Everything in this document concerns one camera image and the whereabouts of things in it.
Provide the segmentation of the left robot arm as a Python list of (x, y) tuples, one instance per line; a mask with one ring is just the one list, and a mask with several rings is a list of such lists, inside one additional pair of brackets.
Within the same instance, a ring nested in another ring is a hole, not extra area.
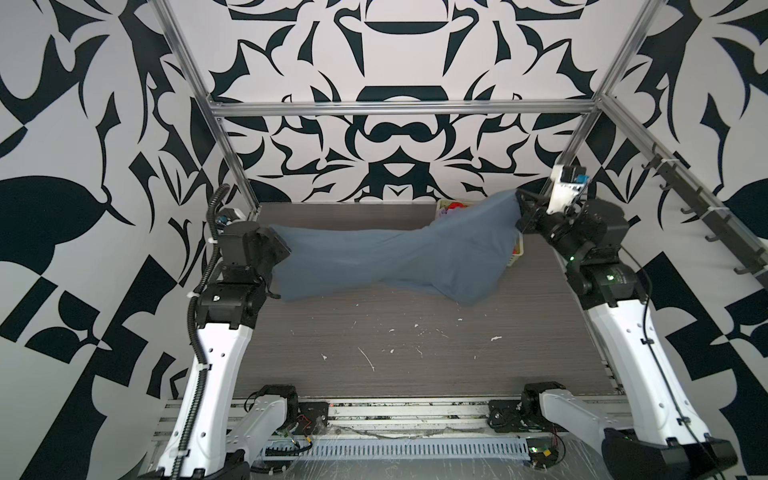
[(147, 479), (247, 479), (270, 437), (289, 426), (298, 401), (291, 386), (268, 387), (234, 427), (234, 388), (273, 268), (290, 250), (269, 227), (231, 223), (215, 237), (215, 267), (190, 295), (187, 328), (194, 362), (170, 439)]

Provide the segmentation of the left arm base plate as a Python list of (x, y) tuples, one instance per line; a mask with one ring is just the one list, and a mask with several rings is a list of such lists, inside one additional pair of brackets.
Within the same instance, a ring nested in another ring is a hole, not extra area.
[(330, 409), (328, 402), (289, 402), (287, 407), (287, 417), (279, 431), (290, 432), (293, 435), (311, 436), (326, 429)]

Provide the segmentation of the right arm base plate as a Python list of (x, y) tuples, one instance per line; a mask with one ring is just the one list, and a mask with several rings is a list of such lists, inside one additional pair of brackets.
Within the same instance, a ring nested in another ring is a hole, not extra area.
[(537, 398), (528, 397), (489, 401), (487, 424), (496, 433), (565, 432), (544, 417)]

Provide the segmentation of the grey t shirt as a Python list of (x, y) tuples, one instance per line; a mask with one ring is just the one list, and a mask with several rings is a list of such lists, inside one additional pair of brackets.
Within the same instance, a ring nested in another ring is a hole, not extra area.
[(274, 269), (286, 300), (384, 283), (474, 305), (493, 293), (520, 236), (513, 190), (417, 230), (317, 230), (275, 226), (291, 253)]

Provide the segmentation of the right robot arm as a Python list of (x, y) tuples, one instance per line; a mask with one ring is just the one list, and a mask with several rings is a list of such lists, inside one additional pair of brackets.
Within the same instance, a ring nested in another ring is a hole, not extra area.
[(621, 261), (629, 230), (610, 202), (551, 199), (520, 190), (517, 227), (535, 232), (565, 262), (566, 280), (608, 355), (632, 422), (621, 425), (555, 383), (531, 384), (540, 416), (575, 435), (602, 457), (614, 479), (718, 479), (737, 463), (730, 441), (717, 439), (687, 398), (654, 329), (650, 281)]

